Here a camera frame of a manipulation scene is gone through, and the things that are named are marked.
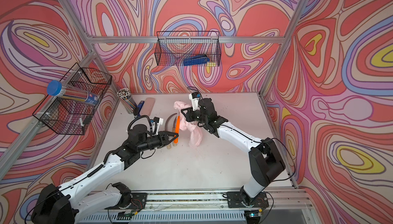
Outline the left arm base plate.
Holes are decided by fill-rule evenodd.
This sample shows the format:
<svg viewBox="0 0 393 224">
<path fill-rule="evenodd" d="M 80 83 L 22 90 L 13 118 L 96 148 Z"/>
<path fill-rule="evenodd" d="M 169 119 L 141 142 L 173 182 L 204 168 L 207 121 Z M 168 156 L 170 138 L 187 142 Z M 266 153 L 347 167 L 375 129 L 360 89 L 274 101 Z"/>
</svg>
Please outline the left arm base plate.
<svg viewBox="0 0 393 224">
<path fill-rule="evenodd" d="M 126 197 L 121 197 L 120 202 L 106 210 L 143 210 L 147 202 L 147 193 L 145 192 L 132 192 L 126 194 Z"/>
</svg>

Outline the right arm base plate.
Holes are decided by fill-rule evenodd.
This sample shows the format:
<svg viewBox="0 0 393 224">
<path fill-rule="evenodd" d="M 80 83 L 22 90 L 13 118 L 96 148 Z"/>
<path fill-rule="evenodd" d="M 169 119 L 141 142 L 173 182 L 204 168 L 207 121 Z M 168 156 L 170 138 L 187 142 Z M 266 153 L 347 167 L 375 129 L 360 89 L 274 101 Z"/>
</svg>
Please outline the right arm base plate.
<svg viewBox="0 0 393 224">
<path fill-rule="evenodd" d="M 230 191 L 223 194 L 229 208 L 259 208 L 266 209 L 269 202 L 266 192 L 260 192 L 256 197 L 249 197 L 245 191 Z"/>
</svg>

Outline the pink rag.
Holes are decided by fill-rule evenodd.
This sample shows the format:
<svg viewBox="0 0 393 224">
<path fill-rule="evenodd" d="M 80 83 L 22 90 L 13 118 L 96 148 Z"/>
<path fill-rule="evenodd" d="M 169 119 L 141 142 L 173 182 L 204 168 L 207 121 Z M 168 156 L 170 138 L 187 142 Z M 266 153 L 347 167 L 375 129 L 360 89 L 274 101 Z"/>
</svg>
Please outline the pink rag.
<svg viewBox="0 0 393 224">
<path fill-rule="evenodd" d="M 190 104 L 186 104 L 185 102 L 182 101 L 176 101 L 174 103 L 174 108 L 177 109 L 178 111 L 190 107 L 192 107 Z M 203 133 L 201 128 L 197 126 L 196 122 L 187 122 L 185 116 L 182 113 L 180 113 L 180 130 L 182 131 L 188 130 L 190 132 L 190 140 L 189 140 L 190 148 L 195 149 L 198 146 L 200 146 L 203 139 Z"/>
</svg>

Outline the orange handled sickle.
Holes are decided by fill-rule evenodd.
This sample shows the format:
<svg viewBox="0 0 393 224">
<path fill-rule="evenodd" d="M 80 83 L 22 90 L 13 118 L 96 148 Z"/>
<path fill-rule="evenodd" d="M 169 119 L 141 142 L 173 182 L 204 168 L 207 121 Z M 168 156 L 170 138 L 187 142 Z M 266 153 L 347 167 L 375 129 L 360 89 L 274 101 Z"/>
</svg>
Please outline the orange handled sickle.
<svg viewBox="0 0 393 224">
<path fill-rule="evenodd" d="M 176 124 L 175 124 L 175 133 L 179 134 L 180 130 L 180 116 L 178 115 L 176 118 Z M 177 146 L 179 142 L 179 137 L 176 137 L 174 140 L 174 146 Z"/>
</svg>

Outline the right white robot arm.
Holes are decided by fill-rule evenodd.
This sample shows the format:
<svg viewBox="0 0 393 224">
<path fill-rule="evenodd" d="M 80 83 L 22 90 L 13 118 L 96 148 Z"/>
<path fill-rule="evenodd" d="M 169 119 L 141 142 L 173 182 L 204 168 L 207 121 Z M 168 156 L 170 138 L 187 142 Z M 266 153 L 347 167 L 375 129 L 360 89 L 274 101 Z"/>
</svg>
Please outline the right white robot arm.
<svg viewBox="0 0 393 224">
<path fill-rule="evenodd" d="M 192 93 L 189 99 L 191 107 L 181 109 L 187 122 L 197 122 L 199 127 L 210 134 L 248 153 L 252 177 L 240 190 L 244 199 L 256 198 L 285 171 L 286 165 L 273 139 L 263 140 L 235 127 L 217 114 L 211 98 L 201 98 Z"/>
</svg>

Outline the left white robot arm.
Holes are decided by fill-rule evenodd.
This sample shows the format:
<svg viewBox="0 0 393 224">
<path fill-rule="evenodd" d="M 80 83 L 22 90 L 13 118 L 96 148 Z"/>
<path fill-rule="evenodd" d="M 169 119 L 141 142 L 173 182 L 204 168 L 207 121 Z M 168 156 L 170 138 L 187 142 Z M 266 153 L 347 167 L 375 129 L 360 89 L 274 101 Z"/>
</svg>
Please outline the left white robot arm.
<svg viewBox="0 0 393 224">
<path fill-rule="evenodd" d="M 46 186 L 29 213 L 31 221 L 35 224 L 76 224 L 106 208 L 128 208 L 133 197 L 123 183 L 114 183 L 99 193 L 91 194 L 91 191 L 129 168 L 144 151 L 163 148 L 178 137 L 178 133 L 170 131 L 151 132 L 144 124 L 129 128 L 128 138 L 120 147 L 108 152 L 102 163 L 59 186 Z"/>
</svg>

